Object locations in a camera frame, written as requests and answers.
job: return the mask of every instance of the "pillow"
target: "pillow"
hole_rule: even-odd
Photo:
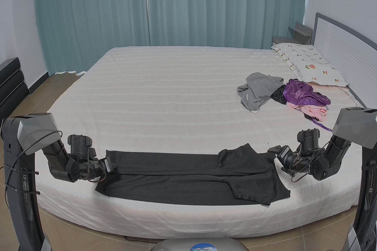
[[[303,82],[346,87],[343,74],[327,62],[313,45],[280,43],[271,47]]]

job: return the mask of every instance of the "tiled floor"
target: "tiled floor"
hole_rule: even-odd
[[[46,112],[54,101],[75,81],[75,74],[64,73],[47,79],[12,113],[12,116],[30,112]],[[3,164],[3,144],[0,141],[0,166]],[[17,250],[18,242],[9,211],[5,205],[4,173],[0,171],[0,250]],[[239,239],[250,251],[341,250],[348,228],[354,220],[356,207],[336,216],[263,237]],[[149,251],[158,241],[127,241],[123,236],[102,233],[73,224],[40,208],[42,227],[54,251]]]

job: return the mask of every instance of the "white bed sheet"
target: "white bed sheet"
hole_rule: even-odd
[[[266,152],[268,144],[296,148],[297,132],[315,127],[301,112],[273,100],[257,114],[241,105],[236,88],[257,71],[285,82],[294,77],[274,50],[114,48],[60,96],[50,112],[64,143],[69,134],[88,135],[98,158],[106,149],[217,154],[246,143],[257,152]],[[340,108],[355,106],[343,88],[316,89],[332,101],[324,122],[330,128]],[[323,145],[331,133],[320,131]],[[291,183],[276,160],[291,197],[271,206],[186,206],[106,197],[95,191],[96,184],[54,179],[42,152],[36,153],[35,165],[40,206],[79,225],[148,238],[249,237],[295,228],[356,205],[361,147],[352,144],[339,173],[324,181],[307,176]]]

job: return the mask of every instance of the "white headboard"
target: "white headboard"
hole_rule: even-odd
[[[340,70],[365,107],[377,108],[377,44],[348,26],[316,14],[312,44]]]

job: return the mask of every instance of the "gray cloth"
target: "gray cloth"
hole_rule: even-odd
[[[282,84],[281,77],[254,72],[246,78],[246,84],[237,88],[237,93],[241,96],[241,103],[245,108],[249,111],[259,111],[259,107],[266,103]]]

